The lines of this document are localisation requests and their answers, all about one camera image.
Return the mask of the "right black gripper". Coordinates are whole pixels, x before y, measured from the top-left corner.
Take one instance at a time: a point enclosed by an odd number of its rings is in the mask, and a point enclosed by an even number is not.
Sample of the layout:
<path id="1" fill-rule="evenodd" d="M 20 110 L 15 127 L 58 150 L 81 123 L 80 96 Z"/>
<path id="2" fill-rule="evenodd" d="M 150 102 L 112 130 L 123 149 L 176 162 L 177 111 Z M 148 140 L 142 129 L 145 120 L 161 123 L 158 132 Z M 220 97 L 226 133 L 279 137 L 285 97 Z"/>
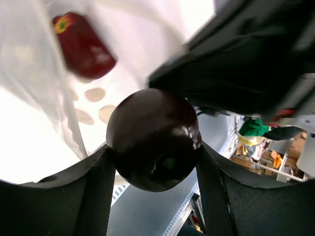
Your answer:
<path id="1" fill-rule="evenodd" d="M 149 86 L 265 122 L 315 109 L 312 0 L 231 0 L 188 48 L 154 71 Z"/>

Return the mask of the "dark red apple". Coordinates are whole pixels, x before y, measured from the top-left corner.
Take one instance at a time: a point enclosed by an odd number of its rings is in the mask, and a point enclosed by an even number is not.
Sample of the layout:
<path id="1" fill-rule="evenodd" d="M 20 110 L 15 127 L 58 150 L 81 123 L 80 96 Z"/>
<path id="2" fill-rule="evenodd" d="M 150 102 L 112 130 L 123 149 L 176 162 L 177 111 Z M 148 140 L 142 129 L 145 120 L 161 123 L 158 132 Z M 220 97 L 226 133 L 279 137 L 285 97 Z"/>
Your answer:
<path id="1" fill-rule="evenodd" d="M 73 11 L 52 19 L 67 68 L 86 79 L 99 79 L 116 65 L 86 15 Z"/>

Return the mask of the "dark purple plum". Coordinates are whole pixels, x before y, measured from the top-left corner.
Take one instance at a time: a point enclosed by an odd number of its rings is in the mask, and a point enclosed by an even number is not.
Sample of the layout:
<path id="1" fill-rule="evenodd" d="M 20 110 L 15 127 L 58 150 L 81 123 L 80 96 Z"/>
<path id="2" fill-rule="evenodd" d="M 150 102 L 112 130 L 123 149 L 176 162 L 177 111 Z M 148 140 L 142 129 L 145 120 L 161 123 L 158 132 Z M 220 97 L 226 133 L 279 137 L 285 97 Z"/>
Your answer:
<path id="1" fill-rule="evenodd" d="M 202 152 L 193 106 L 177 94 L 154 88 L 131 94 L 115 108 L 106 141 L 121 177 L 150 192 L 163 192 L 182 182 Z"/>

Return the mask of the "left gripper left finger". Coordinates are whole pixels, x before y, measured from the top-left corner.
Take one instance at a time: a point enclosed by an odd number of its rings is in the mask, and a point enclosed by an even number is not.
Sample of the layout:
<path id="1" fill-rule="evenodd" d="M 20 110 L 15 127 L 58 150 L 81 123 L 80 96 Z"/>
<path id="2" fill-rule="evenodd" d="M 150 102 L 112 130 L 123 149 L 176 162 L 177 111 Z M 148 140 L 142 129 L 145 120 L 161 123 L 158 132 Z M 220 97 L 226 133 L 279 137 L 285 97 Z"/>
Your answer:
<path id="1" fill-rule="evenodd" d="M 115 168 L 103 146 L 38 183 L 0 182 L 2 236 L 104 236 Z"/>

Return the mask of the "clear zip top bag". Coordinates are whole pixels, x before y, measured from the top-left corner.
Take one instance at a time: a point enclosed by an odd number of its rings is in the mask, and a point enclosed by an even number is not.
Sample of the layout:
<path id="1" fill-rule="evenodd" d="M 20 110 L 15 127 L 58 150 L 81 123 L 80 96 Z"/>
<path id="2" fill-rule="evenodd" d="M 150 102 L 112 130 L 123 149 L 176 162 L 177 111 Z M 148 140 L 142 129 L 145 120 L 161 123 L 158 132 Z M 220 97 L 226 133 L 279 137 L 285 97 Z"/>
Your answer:
<path id="1" fill-rule="evenodd" d="M 52 19 L 69 11 L 85 15 L 116 58 L 100 79 L 65 66 Z M 1 180 L 38 182 L 96 152 L 114 108 L 186 54 L 215 14 L 212 0 L 1 1 Z"/>

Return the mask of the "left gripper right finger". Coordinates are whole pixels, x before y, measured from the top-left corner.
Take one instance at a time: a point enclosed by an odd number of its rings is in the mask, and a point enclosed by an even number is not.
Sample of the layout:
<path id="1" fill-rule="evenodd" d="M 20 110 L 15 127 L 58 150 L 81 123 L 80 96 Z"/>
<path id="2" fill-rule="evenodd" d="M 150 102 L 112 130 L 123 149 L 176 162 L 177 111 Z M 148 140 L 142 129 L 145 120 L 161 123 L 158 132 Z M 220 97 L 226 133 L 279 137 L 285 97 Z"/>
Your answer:
<path id="1" fill-rule="evenodd" d="M 209 236 L 312 236 L 315 181 L 287 184 L 255 174 L 207 144 L 196 167 Z"/>

